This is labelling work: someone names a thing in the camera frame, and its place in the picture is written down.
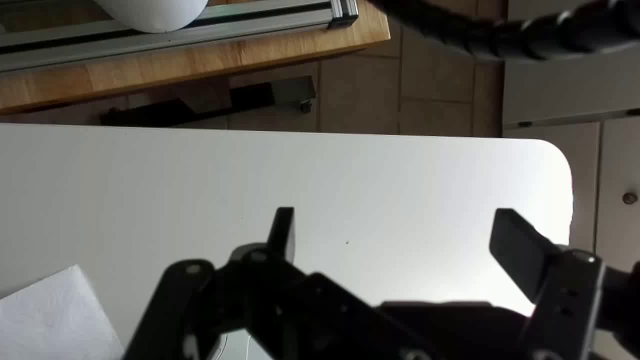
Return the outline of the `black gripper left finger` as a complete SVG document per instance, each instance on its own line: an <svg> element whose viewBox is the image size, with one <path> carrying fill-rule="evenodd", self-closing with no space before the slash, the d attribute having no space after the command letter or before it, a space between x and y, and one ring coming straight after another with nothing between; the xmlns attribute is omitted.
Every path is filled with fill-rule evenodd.
<svg viewBox="0 0 640 360"><path fill-rule="evenodd" d="M179 260L163 270L123 360L211 360L244 330L271 360L440 360L437 348L321 274L286 259L294 212L273 214L263 242L224 267Z"/></svg>

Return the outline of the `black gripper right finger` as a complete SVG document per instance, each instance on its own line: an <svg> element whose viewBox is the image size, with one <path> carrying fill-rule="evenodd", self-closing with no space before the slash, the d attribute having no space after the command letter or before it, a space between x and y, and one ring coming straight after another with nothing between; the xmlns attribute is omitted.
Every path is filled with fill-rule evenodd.
<svg viewBox="0 0 640 360"><path fill-rule="evenodd" d="M597 321L603 264L556 246L510 209L494 212L490 255L533 304L517 351L528 360L586 360Z"/></svg>

